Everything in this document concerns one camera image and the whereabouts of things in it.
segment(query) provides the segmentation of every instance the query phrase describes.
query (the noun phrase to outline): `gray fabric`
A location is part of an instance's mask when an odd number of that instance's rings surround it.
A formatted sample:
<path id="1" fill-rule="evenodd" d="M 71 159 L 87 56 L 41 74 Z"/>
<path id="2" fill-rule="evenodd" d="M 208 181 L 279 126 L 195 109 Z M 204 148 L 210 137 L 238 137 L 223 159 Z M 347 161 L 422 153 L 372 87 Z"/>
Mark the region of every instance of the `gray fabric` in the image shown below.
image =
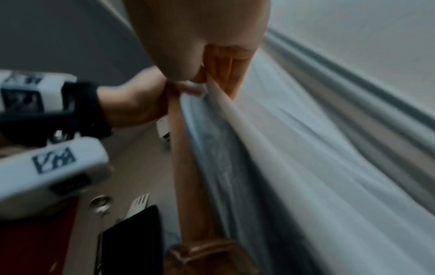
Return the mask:
<path id="1" fill-rule="evenodd" d="M 183 95 L 181 106 L 225 236 L 249 251 L 262 274 L 320 274 L 308 253 L 309 245 L 209 97 Z"/>

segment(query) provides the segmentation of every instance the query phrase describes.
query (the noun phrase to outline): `hand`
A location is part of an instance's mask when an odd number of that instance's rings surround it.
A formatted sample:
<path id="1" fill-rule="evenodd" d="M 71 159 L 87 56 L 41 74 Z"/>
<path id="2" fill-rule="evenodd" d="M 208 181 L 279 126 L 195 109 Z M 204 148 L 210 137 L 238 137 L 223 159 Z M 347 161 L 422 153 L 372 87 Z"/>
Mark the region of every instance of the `hand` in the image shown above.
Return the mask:
<path id="1" fill-rule="evenodd" d="M 123 0 L 151 59 L 171 80 L 210 73 L 237 95 L 269 19 L 269 0 Z"/>
<path id="2" fill-rule="evenodd" d="M 99 87 L 97 91 L 104 116 L 115 128 L 152 122 L 166 115 L 168 92 L 201 93 L 182 83 L 167 81 L 157 67 L 141 71 L 121 86 Z"/>

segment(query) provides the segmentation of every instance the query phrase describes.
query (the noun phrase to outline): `red surface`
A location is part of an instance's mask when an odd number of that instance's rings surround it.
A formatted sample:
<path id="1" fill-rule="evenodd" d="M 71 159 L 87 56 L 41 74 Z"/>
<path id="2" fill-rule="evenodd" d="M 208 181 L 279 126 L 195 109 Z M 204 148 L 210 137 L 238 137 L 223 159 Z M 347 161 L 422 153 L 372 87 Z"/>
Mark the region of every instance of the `red surface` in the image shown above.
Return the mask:
<path id="1" fill-rule="evenodd" d="M 0 274 L 61 275 L 78 199 L 59 213 L 0 225 Z"/>

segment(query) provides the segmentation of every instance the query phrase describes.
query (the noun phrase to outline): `white sheet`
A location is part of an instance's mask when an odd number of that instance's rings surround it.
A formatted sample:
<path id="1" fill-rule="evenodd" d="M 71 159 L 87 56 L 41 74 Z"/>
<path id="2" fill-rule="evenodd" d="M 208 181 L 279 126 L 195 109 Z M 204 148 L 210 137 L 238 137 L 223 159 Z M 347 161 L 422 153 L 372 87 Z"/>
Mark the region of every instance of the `white sheet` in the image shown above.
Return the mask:
<path id="1" fill-rule="evenodd" d="M 272 189 L 337 275 L 433 274 L 435 217 L 366 161 L 259 51 L 236 102 L 207 89 Z"/>

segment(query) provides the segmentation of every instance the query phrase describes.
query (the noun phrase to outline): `black sleeve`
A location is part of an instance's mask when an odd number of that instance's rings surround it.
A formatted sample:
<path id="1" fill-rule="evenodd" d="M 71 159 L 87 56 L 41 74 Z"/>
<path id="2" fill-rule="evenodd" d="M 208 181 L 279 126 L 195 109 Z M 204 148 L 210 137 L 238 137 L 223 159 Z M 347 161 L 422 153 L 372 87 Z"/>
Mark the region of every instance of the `black sleeve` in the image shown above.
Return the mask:
<path id="1" fill-rule="evenodd" d="M 45 146 L 58 130 L 69 138 L 73 138 L 75 133 L 99 139 L 110 136 L 111 128 L 104 119 L 97 88 L 98 85 L 91 82 L 65 82 L 61 90 L 63 109 L 60 111 L 6 108 L 0 113 L 0 132 L 12 143 L 38 147 Z M 21 98 L 26 104 L 26 96 L 34 91 L 2 87 L 0 92 L 0 100 L 6 103 L 10 93 L 21 92 L 22 95 L 15 96 L 15 101 Z"/>

